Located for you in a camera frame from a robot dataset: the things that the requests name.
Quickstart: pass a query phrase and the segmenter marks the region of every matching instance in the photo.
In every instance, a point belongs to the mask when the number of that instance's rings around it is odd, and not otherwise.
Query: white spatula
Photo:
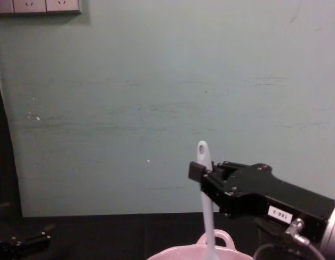
[[[197,163],[212,171],[211,154],[205,141],[198,144]],[[201,192],[202,211],[204,215],[204,225],[206,231],[207,252],[203,260],[220,260],[215,248],[215,226],[213,222],[213,202],[203,192]]]

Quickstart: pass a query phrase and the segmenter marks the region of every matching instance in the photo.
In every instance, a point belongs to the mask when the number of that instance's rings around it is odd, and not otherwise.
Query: white label
[[[273,218],[290,224],[292,222],[293,215],[283,210],[277,209],[276,207],[270,206],[267,214]]]

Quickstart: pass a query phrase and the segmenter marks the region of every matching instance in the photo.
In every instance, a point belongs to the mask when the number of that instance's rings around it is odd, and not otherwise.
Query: pink pot
[[[220,260],[253,260],[250,256],[236,251],[233,239],[225,231],[216,229],[215,236],[222,238],[227,245],[226,248],[216,246]],[[150,257],[148,260],[203,260],[206,250],[206,234],[203,234],[194,245],[169,248]]]

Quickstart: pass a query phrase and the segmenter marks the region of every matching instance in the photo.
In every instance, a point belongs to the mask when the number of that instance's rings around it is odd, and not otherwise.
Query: bowl handle
[[[215,237],[222,238],[225,241],[225,243],[227,245],[227,248],[232,249],[232,250],[236,250],[233,239],[225,231],[220,230],[220,229],[215,229]],[[201,236],[201,238],[198,240],[197,244],[206,244],[206,234],[203,234]]]

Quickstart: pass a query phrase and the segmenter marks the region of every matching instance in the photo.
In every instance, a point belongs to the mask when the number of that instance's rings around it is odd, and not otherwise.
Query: teal wall
[[[25,216],[200,211],[200,140],[335,198],[335,1],[83,8],[0,19]]]

